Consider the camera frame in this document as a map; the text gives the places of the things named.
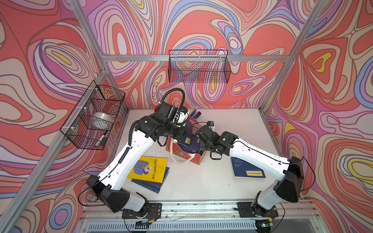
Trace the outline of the purple book yellow label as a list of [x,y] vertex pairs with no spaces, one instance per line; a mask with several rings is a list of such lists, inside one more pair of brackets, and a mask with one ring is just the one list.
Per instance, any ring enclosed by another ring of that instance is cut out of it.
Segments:
[[185,125],[186,133],[180,141],[177,142],[178,146],[187,153],[199,153],[200,143],[196,135],[193,134],[193,122],[189,121]]

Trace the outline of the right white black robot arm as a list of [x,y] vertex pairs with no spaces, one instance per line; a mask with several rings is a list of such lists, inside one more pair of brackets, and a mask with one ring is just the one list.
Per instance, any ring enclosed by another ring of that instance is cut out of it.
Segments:
[[201,127],[196,136],[206,150],[246,161],[273,176],[276,181],[259,191],[252,203],[254,209],[270,210],[281,202],[298,202],[304,181],[302,159],[288,159],[257,148],[230,132],[221,135],[209,126]]

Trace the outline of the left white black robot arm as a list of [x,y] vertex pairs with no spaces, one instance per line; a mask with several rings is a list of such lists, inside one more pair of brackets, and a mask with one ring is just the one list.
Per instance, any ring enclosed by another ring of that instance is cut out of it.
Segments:
[[180,88],[167,91],[154,113],[133,122],[128,143],[110,165],[99,175],[88,177],[88,189],[113,213],[128,209],[145,215],[147,199],[122,186],[137,161],[160,137],[181,140],[189,121],[189,113],[184,109],[185,97]]

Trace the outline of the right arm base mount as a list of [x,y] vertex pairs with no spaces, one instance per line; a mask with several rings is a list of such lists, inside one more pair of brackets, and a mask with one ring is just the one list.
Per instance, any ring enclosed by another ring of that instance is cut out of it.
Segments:
[[238,202],[234,210],[239,212],[241,218],[244,217],[267,217],[276,218],[279,216],[277,208],[273,206],[271,209],[266,210],[258,204],[259,191],[253,202]]

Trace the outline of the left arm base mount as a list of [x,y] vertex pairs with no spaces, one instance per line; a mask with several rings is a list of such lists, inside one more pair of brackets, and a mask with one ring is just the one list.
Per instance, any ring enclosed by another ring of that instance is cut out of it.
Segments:
[[122,219],[158,220],[161,211],[162,203],[151,203],[138,192],[130,193],[130,199],[122,209]]

